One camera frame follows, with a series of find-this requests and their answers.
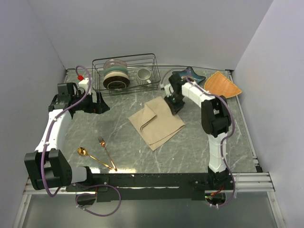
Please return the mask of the beige cloth napkin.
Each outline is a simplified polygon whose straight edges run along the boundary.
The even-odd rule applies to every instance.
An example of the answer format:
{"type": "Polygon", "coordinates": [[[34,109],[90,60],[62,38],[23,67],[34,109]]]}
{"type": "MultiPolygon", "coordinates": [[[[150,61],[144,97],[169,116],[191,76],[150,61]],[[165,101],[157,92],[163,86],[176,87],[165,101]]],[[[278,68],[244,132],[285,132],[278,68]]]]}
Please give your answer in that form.
{"type": "Polygon", "coordinates": [[[144,104],[144,108],[129,117],[140,136],[152,151],[179,132],[185,123],[173,115],[165,100],[157,97],[144,104]]]}

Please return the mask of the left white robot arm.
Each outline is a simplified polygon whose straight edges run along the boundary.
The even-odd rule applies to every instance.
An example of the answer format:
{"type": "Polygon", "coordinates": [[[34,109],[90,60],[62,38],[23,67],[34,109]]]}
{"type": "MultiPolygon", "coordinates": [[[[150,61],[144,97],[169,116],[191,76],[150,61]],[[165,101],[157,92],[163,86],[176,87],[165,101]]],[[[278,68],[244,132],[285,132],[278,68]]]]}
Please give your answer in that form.
{"type": "Polygon", "coordinates": [[[62,153],[68,127],[77,111],[102,114],[109,111],[100,92],[93,101],[89,80],[57,85],[55,95],[48,106],[48,123],[41,141],[34,152],[27,153],[24,163],[35,190],[59,188],[77,183],[84,191],[91,190],[94,178],[88,167],[72,168],[62,153]]]}

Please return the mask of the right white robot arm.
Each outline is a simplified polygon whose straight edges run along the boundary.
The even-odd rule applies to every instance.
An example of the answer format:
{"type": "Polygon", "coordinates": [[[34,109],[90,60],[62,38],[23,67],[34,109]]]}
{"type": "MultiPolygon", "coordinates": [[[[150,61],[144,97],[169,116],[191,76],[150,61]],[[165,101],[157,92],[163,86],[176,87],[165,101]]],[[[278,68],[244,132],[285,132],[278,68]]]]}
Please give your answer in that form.
{"type": "Polygon", "coordinates": [[[188,77],[182,79],[178,74],[169,77],[164,90],[164,100],[173,115],[184,107],[185,97],[200,108],[201,125],[209,140],[208,185],[212,189],[219,189],[224,182],[231,181],[226,161],[226,139],[232,135],[228,131],[234,122],[226,98],[212,94],[188,77]]]}

